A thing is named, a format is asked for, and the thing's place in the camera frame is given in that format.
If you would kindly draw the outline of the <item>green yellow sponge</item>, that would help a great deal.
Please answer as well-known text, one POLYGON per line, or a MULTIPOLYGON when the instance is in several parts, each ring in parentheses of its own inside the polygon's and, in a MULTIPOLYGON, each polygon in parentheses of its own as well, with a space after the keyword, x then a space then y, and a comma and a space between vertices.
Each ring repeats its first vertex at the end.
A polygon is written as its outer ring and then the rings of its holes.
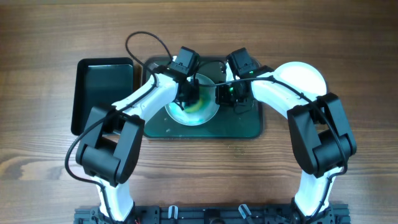
POLYGON ((190 105, 186 104, 184 106, 184 112, 195 113, 196 111, 199 111, 204 106, 204 104, 205 103, 203 99, 199 99, 197 102, 190 105))

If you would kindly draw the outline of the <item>light blue plate top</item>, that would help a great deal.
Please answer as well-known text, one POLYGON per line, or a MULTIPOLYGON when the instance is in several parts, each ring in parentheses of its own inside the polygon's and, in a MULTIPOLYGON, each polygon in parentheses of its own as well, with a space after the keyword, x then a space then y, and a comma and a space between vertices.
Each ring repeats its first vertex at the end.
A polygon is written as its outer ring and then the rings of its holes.
POLYGON ((215 114, 217 114, 220 106, 215 102, 215 87, 199 86, 200 99, 204 100, 204 106, 195 113, 186 113, 176 103, 169 103, 165 106, 168 115, 177 123, 185 126, 198 126, 206 123, 215 114))

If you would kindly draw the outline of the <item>white plate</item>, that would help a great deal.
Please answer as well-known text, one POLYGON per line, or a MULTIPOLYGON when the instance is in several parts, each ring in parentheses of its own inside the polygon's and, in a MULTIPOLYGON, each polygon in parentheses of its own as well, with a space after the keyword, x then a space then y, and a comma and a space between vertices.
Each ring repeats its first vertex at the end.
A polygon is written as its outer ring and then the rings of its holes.
POLYGON ((274 77, 296 90, 310 95, 322 96, 327 93, 326 81, 313 66, 304 62, 287 62, 279 66, 274 77))

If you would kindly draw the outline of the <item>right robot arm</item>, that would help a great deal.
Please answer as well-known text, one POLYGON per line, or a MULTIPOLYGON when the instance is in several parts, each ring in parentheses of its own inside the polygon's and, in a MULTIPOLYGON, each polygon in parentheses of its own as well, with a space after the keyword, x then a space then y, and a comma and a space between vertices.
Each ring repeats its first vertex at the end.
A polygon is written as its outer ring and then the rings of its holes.
POLYGON ((304 62, 259 67, 245 48, 226 57, 226 80, 216 89, 231 99, 253 96, 288 121, 294 157, 302 169, 292 199, 292 221, 325 217, 334 180, 346 174, 357 145, 340 99, 327 91, 321 73, 304 62))

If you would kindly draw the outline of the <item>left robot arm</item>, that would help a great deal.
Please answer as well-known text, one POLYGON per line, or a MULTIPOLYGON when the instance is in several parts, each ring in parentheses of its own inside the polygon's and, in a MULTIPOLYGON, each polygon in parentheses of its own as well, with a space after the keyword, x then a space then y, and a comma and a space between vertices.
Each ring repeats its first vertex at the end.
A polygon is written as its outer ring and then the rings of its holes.
POLYGON ((91 109, 84 131, 71 145, 76 163, 98 189, 99 220, 124 223, 135 203, 128 179, 136 167, 145 123, 165 105, 197 99, 198 83, 188 81, 200 56, 182 47, 176 59, 150 70, 151 77, 131 95, 91 109))

